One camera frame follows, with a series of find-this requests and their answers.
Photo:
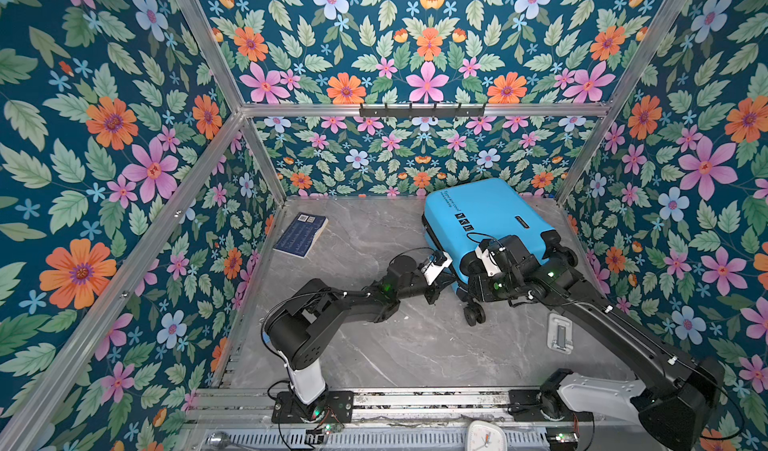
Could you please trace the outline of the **blue hard-shell suitcase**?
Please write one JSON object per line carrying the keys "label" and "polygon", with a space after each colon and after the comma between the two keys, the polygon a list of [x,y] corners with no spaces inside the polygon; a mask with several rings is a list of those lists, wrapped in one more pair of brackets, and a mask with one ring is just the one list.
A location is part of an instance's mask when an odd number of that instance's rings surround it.
{"label": "blue hard-shell suitcase", "polygon": [[[481,234],[497,239],[517,236],[538,258],[544,252],[545,234],[557,234],[561,238],[554,227],[498,178],[431,193],[426,197],[422,224],[427,243],[435,250],[446,252],[453,260],[451,268],[458,281],[451,287],[465,303],[464,317],[470,326],[484,323],[486,314],[482,305],[494,303],[472,302],[467,296],[467,255],[475,251],[475,242]],[[578,280],[577,264],[578,258],[570,249],[570,268],[557,278],[555,285],[566,288]]]}

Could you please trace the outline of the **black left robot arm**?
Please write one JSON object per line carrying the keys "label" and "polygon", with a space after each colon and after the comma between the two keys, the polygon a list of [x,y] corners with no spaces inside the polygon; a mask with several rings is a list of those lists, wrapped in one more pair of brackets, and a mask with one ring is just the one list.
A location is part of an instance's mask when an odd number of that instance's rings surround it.
{"label": "black left robot arm", "polygon": [[328,386],[320,356],[342,325],[384,322],[412,297],[435,303],[456,281],[451,265],[450,256],[441,251],[421,263],[401,254],[390,261],[383,277],[359,291],[337,289],[316,278],[270,310],[261,325],[262,343],[283,362],[293,397],[314,407],[325,400]]}

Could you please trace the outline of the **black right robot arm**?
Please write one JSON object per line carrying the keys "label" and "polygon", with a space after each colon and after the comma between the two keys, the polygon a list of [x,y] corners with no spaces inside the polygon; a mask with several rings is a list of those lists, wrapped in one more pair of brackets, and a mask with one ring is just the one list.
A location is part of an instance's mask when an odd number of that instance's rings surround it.
{"label": "black right robot arm", "polygon": [[634,375],[616,381],[561,368],[540,387],[543,414],[558,419],[566,411],[599,413],[642,426],[669,450],[694,447],[723,394],[724,372],[716,359],[695,360],[614,308],[578,271],[575,253],[556,232],[545,233],[541,258],[516,236],[468,237],[475,254],[461,268],[471,290],[546,307],[587,331]]}

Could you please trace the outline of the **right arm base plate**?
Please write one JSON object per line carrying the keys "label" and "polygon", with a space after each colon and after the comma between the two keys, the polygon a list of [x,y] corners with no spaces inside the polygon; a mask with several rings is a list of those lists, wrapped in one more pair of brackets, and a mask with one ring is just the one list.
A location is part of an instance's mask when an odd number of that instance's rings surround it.
{"label": "right arm base plate", "polygon": [[508,392],[507,413],[519,422],[591,422],[589,412],[574,412],[566,407],[555,392],[540,389],[513,389]]}

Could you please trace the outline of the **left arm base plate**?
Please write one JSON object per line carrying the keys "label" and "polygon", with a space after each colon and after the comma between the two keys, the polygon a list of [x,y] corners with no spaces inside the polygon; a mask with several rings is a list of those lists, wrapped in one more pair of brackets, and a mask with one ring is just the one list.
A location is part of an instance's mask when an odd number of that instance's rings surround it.
{"label": "left arm base plate", "polygon": [[277,394],[273,406],[273,424],[319,424],[352,421],[355,394],[352,391],[325,391],[315,401],[305,404],[292,391]]}

